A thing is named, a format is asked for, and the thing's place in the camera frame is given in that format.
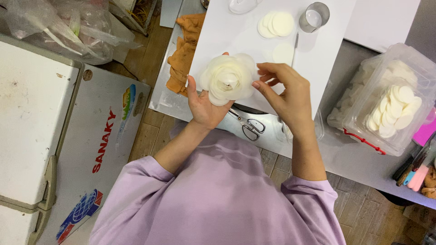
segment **lavender sweatshirt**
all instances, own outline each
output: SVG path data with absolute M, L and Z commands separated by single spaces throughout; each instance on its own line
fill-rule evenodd
M 345 245 L 336 198 L 327 180 L 291 177 L 278 190 L 254 145 L 215 129 L 176 175 L 150 156 L 128 163 L 89 244 Z

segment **pink handle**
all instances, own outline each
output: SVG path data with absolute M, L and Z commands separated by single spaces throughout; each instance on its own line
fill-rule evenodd
M 421 187 L 422 182 L 424 181 L 424 178 L 426 177 L 428 171 L 429 168 L 427 166 L 421 165 L 416 171 L 415 175 L 413 175 L 409 184 L 407 184 L 407 187 L 414 191 L 419 191 L 419 188 Z

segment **sleeve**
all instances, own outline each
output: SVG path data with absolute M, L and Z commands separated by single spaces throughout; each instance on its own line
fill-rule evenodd
M 173 178 L 153 157 L 147 156 L 126 164 L 113 185 L 94 228 L 90 244 L 97 244 L 103 233 L 116 233 L 130 218 Z
M 345 245 L 344 235 L 333 212 L 337 193 L 327 180 L 308 181 L 292 176 L 282 183 L 281 192 L 320 244 Z

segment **wooden floor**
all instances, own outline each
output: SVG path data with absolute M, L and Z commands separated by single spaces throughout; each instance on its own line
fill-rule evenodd
M 144 47 L 130 50 L 124 66 L 111 62 L 100 67 L 138 79 L 154 88 L 172 29 L 159 26 L 157 16 L 150 31 L 149 37 L 135 34 L 136 42 Z M 173 117 L 148 109 L 147 105 L 130 160 L 159 151 L 170 140 L 169 130 L 173 125 Z M 279 187 L 292 175 L 291 159 L 267 150 L 259 151 L 265 173 Z M 392 242 L 418 244 L 404 235 L 407 227 L 416 225 L 402 215 L 404 207 L 390 203 L 374 188 L 338 175 L 328 173 L 328 180 L 338 194 L 334 212 L 348 245 L 390 245 Z

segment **paper rose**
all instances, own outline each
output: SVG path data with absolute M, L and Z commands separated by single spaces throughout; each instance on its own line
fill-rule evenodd
M 213 58 L 201 74 L 200 86 L 209 91 L 212 104 L 225 105 L 229 100 L 251 96 L 254 71 L 254 60 L 248 54 L 220 55 Z

